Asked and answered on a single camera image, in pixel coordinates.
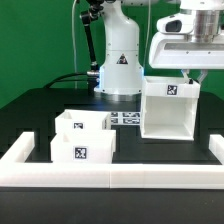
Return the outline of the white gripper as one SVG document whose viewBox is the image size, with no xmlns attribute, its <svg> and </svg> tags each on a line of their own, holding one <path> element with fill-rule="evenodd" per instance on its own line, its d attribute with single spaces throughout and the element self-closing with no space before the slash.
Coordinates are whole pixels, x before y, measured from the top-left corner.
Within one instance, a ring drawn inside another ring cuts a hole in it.
<svg viewBox="0 0 224 224">
<path fill-rule="evenodd" d="M 224 69 L 224 34 L 215 36 L 210 43 L 195 43 L 188 41 L 185 35 L 157 32 L 151 42 L 149 64 L 158 69 L 182 69 L 187 84 L 193 84 L 188 77 L 190 70 L 199 69 L 197 81 L 202 83 L 208 70 Z"/>
</svg>

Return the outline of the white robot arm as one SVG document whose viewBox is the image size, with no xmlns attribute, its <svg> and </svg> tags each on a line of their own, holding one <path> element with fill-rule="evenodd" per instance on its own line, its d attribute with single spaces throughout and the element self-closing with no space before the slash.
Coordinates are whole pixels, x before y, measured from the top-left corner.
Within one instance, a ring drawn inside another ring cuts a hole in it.
<svg viewBox="0 0 224 224">
<path fill-rule="evenodd" d="M 143 67 L 139 63 L 139 26 L 125 16 L 123 5 L 150 5 L 157 0 L 104 0 L 102 3 L 106 58 L 95 92 L 112 100 L 141 93 Z M 180 11 L 157 21 L 157 33 L 146 45 L 148 63 L 158 69 L 180 69 L 184 75 L 224 69 L 224 0 L 179 0 Z"/>
</svg>

